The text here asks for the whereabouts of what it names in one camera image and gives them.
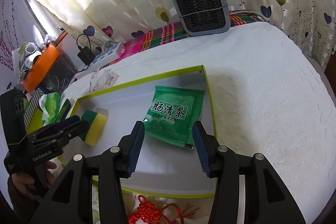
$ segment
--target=gray portable heater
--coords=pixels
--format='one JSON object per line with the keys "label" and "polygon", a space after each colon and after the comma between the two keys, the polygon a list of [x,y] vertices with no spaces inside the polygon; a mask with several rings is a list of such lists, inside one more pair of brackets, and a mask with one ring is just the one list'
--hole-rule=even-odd
{"label": "gray portable heater", "polygon": [[226,32],[230,28],[226,0],[173,0],[173,3],[191,36]]}

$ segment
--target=bed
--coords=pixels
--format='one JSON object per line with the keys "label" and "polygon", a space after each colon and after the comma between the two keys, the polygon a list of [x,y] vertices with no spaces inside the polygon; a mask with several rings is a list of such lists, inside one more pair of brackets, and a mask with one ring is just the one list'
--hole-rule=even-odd
{"label": "bed", "polygon": [[[321,76],[278,28],[256,22],[226,33],[185,38],[108,69],[120,75],[118,85],[200,64],[209,79],[219,143],[243,155],[263,153],[307,224],[312,223],[336,188],[336,110]],[[87,94],[89,81],[90,75],[79,79],[65,97],[76,100]],[[203,216],[210,212],[212,199],[188,202],[200,206],[198,216]],[[238,223],[243,223],[243,215],[240,206]]]}

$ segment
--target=plaid cloth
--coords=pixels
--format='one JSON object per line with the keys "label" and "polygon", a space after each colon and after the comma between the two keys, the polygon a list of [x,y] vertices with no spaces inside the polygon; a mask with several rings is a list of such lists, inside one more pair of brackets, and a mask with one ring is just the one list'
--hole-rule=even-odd
{"label": "plaid cloth", "polygon": [[[249,16],[244,14],[239,15],[230,15],[231,27],[244,25],[248,23],[258,22],[261,21],[257,16]],[[116,60],[112,61],[111,63],[103,66],[105,68],[110,66],[114,63],[117,63],[123,60],[126,57],[129,57],[133,54],[138,52],[143,52],[150,48],[167,44],[173,41],[177,41],[186,37],[190,37],[185,30],[183,29],[181,22],[176,22],[173,24],[168,24],[162,28],[149,31],[148,33],[139,36],[135,39],[127,41],[125,45],[125,51],[123,54]]]}

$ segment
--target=sleeve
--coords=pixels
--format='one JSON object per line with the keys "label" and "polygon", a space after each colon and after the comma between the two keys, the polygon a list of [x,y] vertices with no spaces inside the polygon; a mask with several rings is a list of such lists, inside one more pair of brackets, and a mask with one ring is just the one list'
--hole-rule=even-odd
{"label": "sleeve", "polygon": [[9,176],[8,178],[8,194],[16,215],[24,224],[29,224],[38,207],[38,203],[24,197],[18,190],[16,190],[12,176]]}

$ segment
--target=sponge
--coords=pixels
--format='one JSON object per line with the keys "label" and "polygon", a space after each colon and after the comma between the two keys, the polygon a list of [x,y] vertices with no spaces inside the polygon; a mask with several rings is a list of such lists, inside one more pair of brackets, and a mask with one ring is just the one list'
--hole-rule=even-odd
{"label": "sponge", "polygon": [[99,137],[106,125],[107,117],[87,109],[81,117],[81,121],[82,120],[85,120],[89,123],[90,129],[88,130],[88,132],[79,135],[80,138],[85,143],[96,146]]}

